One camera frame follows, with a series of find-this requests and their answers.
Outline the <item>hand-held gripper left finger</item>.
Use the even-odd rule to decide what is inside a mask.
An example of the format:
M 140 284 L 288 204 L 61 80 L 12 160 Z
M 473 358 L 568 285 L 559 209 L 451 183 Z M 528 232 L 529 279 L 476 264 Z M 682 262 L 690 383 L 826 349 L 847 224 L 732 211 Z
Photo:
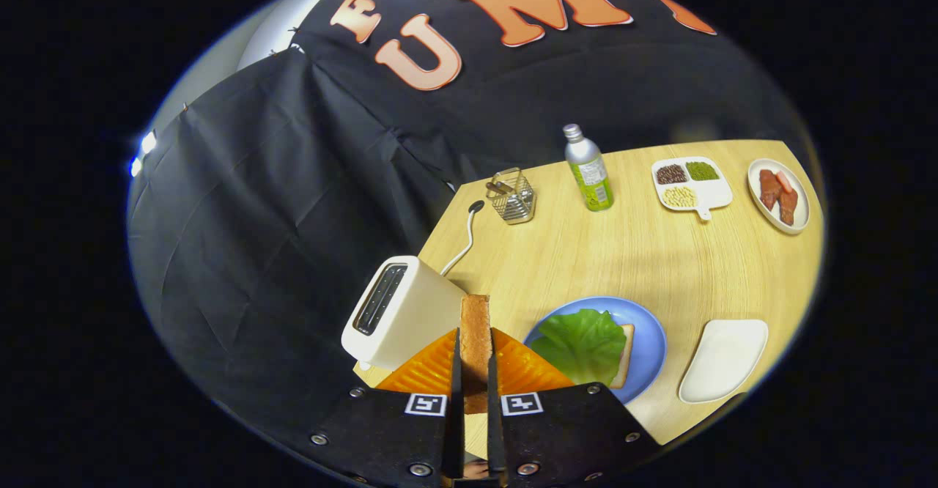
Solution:
M 448 393 L 357 385 L 315 427 L 315 462 L 354 486 L 446 487 L 462 475 L 459 331 L 443 336 Z

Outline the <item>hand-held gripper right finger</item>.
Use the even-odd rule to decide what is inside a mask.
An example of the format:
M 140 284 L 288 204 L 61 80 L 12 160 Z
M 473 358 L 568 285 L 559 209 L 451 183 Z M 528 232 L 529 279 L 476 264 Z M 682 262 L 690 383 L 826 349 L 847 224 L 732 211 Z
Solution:
M 616 487 L 660 444 L 601 383 L 501 395 L 489 363 L 488 462 L 503 487 Z

